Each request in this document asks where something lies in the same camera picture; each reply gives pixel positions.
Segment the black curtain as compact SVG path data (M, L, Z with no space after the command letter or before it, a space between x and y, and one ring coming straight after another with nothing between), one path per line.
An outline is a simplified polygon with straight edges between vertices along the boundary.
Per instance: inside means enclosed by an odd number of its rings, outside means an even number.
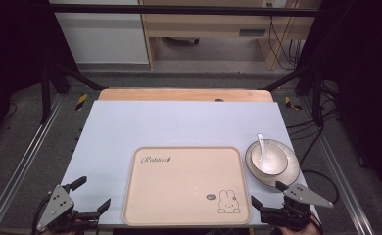
M338 104L359 152L382 182L382 0L322 0L302 66L328 39L317 67L338 85Z
M0 0L0 124L12 95L40 82L49 59L77 70L49 0Z

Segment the person's right hand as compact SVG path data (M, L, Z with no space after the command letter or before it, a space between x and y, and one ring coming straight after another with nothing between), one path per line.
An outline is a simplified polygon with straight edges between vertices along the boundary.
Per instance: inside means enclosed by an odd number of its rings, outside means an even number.
M320 235L319 231L313 226L307 226L300 231L294 231L287 227L280 227L279 230L283 235Z

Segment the white bowl with dark rim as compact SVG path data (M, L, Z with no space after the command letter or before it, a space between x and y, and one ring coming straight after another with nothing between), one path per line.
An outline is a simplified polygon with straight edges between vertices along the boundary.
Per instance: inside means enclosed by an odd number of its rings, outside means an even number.
M288 165L286 154L279 147L270 143L265 143L265 148L268 155L268 159L271 161L272 164L272 170L260 170L261 148L259 143L256 143L254 147L250 150L249 163L254 167L255 172L267 176L275 176L281 174L287 168Z

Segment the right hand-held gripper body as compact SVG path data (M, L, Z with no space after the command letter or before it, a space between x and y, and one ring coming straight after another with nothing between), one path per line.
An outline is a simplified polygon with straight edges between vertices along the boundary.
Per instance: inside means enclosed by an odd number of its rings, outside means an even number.
M282 193L284 202L280 209L263 207L263 210L260 211L262 223L287 227L294 231L300 231L309 224L313 224L319 231L322 231L310 206L332 208L332 202L300 183L288 186L288 189Z

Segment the white cabinet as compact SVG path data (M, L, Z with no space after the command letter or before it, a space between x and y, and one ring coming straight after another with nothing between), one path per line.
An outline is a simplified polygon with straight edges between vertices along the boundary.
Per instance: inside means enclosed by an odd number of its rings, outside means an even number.
M57 13L79 64L147 64L139 15Z

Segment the yellow and black tape marker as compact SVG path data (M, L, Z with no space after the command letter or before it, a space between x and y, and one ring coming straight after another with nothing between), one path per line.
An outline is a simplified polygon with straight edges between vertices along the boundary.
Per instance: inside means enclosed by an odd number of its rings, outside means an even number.
M87 94L82 94L82 95L79 97L79 99L78 99L78 101L77 101L77 104L76 104L76 106L75 106L75 110L76 110L76 111L80 111L80 110L81 110L81 108L83 107L83 105L84 105L84 103L85 103L87 97L88 97Z
M294 105L294 104L291 102L290 97L288 97L288 96L285 96L285 106L286 106L287 108L290 108L290 109L293 109L293 110L297 110L297 111L303 109L302 106L300 106L300 105Z

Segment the black horizontal frame bar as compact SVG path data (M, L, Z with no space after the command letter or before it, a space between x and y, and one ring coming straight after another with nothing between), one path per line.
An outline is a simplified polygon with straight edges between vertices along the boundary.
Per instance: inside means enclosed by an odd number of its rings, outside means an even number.
M103 13L103 14L168 14L168 15L219 15L219 16L276 16L316 17L315 9L248 8L217 6L157 6L157 5L87 5L51 4L57 13Z

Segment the white ceramic spoon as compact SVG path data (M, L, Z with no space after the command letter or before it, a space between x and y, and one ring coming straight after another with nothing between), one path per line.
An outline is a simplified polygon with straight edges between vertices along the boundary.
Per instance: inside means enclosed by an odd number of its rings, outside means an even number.
M268 155L267 155L265 144L264 144L264 138L260 133L257 134L257 137L258 137L259 145L261 148L260 170L270 171L272 170L272 164L271 164L271 161L268 159Z

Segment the black frame strut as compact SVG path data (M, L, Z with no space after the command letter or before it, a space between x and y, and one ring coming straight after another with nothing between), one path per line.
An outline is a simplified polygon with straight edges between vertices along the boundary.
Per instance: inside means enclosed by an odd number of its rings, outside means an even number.
M50 83L53 83L58 93L68 93L70 91L70 85L66 81L65 76L70 76L77 81L83 83L87 87L102 91L106 89L106 86L100 85L87 77L81 75L79 72L72 70L60 63L47 63L41 69L41 94L42 94L42 119L41 123L45 123L49 116L51 116L51 96L50 96Z
M302 66L299 69L295 69L283 78L263 87L263 90L273 91L295 78L299 79L295 88L295 93L298 96L304 96L310 89L312 89L312 120L319 127L322 127L323 114L320 108L322 75L316 66Z

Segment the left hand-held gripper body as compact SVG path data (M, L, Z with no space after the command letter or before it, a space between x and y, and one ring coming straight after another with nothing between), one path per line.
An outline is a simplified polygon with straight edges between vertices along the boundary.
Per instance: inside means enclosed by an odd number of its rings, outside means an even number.
M32 223L31 235L43 235L45 231L85 231L98 229L97 212L80 213L75 211L74 201L64 190L65 185L57 185L53 192L41 201Z

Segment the light wooden desk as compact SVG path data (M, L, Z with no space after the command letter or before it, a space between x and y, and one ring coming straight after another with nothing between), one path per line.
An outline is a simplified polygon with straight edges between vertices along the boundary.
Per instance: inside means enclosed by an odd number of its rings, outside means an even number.
M322 0L138 0L143 6L221 6L249 8L292 8L317 10ZM288 40L305 40L313 17L214 16L144 14L145 36L149 42L163 37L206 38L248 37L256 39L266 67L281 62Z

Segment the aluminium floor rail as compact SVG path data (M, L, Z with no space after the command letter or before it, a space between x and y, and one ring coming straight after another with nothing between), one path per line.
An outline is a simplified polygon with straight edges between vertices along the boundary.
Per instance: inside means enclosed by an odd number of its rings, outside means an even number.
M31 139L28 147L26 148L24 155L21 157L17 167L15 168L11 178L9 179L6 187L0 195L0 223L15 198L18 189L20 188L24 178L31 167L33 160L35 159L46 135L48 134L52 123L54 122L57 113L62 107L62 103L65 99L64 94L57 94L53 100L53 104L50 106L50 114L41 122L35 135Z
M364 210L362 209L350 182L340 167L324 133L321 133L318 137L318 143L319 148L323 153L325 162L328 165L331 176L333 177L335 184L338 186L340 197L342 198L344 206L358 235L375 235L374 230Z

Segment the white plate with dark rim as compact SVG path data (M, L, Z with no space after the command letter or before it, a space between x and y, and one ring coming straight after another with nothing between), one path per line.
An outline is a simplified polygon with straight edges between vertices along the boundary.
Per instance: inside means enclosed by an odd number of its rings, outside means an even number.
M265 185L274 187L276 181L280 181L284 183L285 185L291 185L298 179L298 176L300 174L300 165L295 153L285 144L276 140L272 140L272 139L264 139L264 144L270 143L272 145L275 145L279 147L286 154L286 157L288 160L287 168L281 174L278 174L275 176L267 176L267 175L255 172L254 167L249 163L249 154L250 154L250 150L254 147L256 143L259 143L259 141L253 142L247 149L245 154L245 162L249 172L252 173L258 181L260 181L261 183Z

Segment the beige tray with rabbit print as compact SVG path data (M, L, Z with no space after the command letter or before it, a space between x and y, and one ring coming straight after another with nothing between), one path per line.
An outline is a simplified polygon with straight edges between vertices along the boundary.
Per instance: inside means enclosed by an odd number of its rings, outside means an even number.
M238 150L149 147L135 152L123 209L126 224L243 225L251 215Z

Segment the wooden table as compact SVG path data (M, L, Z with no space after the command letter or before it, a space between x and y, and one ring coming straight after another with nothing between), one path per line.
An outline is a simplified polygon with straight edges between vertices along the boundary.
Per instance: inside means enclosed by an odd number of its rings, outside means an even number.
M100 101L224 101L272 102L266 90L185 89L185 88L108 88L100 92Z

